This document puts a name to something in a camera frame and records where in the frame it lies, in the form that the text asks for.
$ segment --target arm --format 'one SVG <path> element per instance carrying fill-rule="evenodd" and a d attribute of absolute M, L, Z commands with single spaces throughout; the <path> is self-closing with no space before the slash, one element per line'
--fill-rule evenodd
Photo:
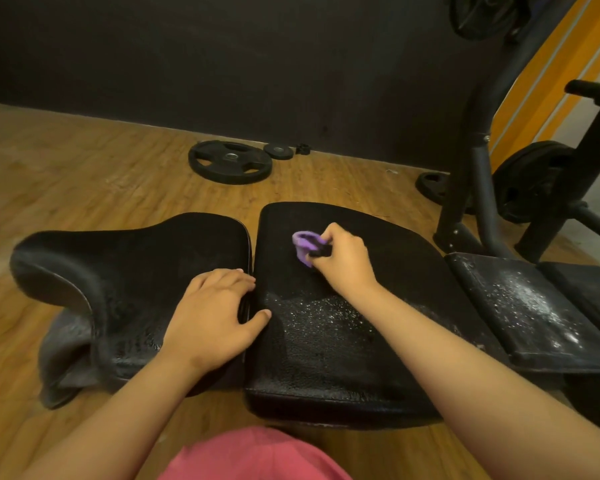
<path fill-rule="evenodd" d="M 156 357 L 22 480 L 135 478 L 162 428 L 200 378 L 245 350 L 269 321 L 268 310 L 239 324 L 240 298 L 255 287 L 242 270 L 195 277 Z"/>
<path fill-rule="evenodd" d="M 600 429 L 376 282 L 359 237 L 332 224 L 314 265 L 384 336 L 497 479 L 600 479 Z"/>

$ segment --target person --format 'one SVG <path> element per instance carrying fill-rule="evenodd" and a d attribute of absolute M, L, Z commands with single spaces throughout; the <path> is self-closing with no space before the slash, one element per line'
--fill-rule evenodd
<path fill-rule="evenodd" d="M 384 336 L 457 437 L 494 479 L 600 480 L 600 429 L 503 364 L 385 290 L 359 237 L 331 224 L 330 257 L 313 264 Z M 160 352 L 22 478 L 126 480 L 205 373 L 245 350 L 271 318 L 238 323 L 255 278 L 216 269 L 196 276 Z M 311 445 L 266 428 L 225 433 L 183 450 L 164 479 L 348 479 Z"/>

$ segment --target hand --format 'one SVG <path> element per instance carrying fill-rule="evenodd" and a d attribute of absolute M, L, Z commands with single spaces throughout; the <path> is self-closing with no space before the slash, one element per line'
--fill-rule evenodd
<path fill-rule="evenodd" d="M 243 352 L 271 318 L 269 310 L 261 310 L 238 323 L 240 299 L 255 281 L 241 269 L 215 269 L 193 278 L 167 327 L 160 355 L 206 374 Z"/>
<path fill-rule="evenodd" d="M 334 290 L 349 299 L 377 285 L 367 247 L 360 237 L 333 223 L 324 231 L 322 238 L 333 246 L 331 256 L 308 259 Z"/>

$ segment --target purple cloth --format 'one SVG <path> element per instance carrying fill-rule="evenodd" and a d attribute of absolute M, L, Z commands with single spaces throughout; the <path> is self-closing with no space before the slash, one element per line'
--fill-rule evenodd
<path fill-rule="evenodd" d="M 305 266 L 313 267 L 311 261 L 306 256 L 309 254 L 311 257 L 318 257 L 325 253 L 327 248 L 330 248 L 327 241 L 320 237 L 320 234 L 311 232 L 309 230 L 298 231 L 293 234 L 291 240 L 296 247 L 296 253 L 300 262 Z"/>

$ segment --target dark wall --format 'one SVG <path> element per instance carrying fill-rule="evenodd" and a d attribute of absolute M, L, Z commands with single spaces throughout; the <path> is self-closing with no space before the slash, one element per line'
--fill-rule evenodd
<path fill-rule="evenodd" d="M 0 102 L 448 169 L 499 44 L 441 0 L 0 0 Z"/>

